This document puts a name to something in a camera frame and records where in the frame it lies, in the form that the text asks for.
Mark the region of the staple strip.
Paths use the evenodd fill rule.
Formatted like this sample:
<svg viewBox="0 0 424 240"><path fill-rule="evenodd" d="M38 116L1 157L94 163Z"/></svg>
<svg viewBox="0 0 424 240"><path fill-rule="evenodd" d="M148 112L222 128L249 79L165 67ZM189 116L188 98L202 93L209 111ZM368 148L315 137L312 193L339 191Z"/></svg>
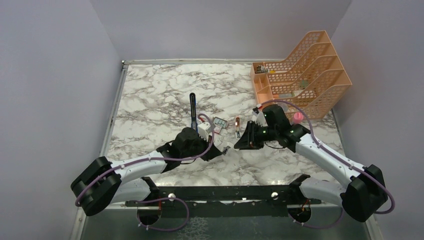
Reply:
<svg viewBox="0 0 424 240"><path fill-rule="evenodd" d="M229 151L230 148L231 148L230 146L224 147L223 150L222 150L222 155L225 156L228 153L228 151Z"/></svg>

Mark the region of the pink eraser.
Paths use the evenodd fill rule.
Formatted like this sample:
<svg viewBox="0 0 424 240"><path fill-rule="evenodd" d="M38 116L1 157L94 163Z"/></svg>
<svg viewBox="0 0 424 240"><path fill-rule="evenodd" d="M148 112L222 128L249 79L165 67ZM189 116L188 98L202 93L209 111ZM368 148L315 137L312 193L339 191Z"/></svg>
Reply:
<svg viewBox="0 0 424 240"><path fill-rule="evenodd" d="M241 128L240 128L240 117L236 116L235 117L235 137L237 139L241 138Z"/></svg>

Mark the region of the blue stapler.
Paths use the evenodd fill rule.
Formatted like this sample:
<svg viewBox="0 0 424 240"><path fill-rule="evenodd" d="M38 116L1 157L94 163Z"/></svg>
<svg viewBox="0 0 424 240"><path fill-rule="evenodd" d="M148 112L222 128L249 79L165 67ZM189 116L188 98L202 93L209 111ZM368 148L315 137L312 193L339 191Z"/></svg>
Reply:
<svg viewBox="0 0 424 240"><path fill-rule="evenodd" d="M191 128L198 131L197 114L196 114L196 95L194 92L189 94L190 101L190 117L191 117Z"/></svg>

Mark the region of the red white staple box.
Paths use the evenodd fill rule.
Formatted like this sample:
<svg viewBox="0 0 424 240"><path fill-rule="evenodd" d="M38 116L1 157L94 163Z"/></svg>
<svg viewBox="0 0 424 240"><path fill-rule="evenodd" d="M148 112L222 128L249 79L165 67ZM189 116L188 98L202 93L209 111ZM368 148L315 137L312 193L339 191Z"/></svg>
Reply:
<svg viewBox="0 0 424 240"><path fill-rule="evenodd" d="M220 125L214 124L213 132L215 134L220 134L221 130L222 130L222 127Z"/></svg>

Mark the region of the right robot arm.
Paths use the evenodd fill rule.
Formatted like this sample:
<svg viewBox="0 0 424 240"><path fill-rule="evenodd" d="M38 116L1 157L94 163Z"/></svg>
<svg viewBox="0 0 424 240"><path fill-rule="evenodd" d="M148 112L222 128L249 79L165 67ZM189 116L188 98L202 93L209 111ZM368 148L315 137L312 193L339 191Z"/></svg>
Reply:
<svg viewBox="0 0 424 240"><path fill-rule="evenodd" d="M301 155L323 170L336 182L303 174L290 183L288 196L296 203L316 199L341 207L358 222L366 222L387 202L384 176L375 165L364 166L329 148L313 134L311 128L292 123L277 104L253 109L255 120L247 122L235 143L236 150L259 150L267 142L278 142L284 149Z"/></svg>

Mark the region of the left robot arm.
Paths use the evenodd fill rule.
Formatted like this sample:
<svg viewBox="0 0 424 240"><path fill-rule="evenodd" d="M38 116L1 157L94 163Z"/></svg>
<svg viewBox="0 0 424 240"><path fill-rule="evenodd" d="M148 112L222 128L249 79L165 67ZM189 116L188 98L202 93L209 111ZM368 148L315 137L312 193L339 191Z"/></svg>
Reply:
<svg viewBox="0 0 424 240"><path fill-rule="evenodd" d="M198 134L185 127L175 139L144 156L114 162L100 156L71 183L75 205L87 216L96 215L117 202L138 199L144 205L152 205L157 200L157 191L145 177L169 172L184 161L208 162L225 155L232 147L232 143L222 141L208 130Z"/></svg>

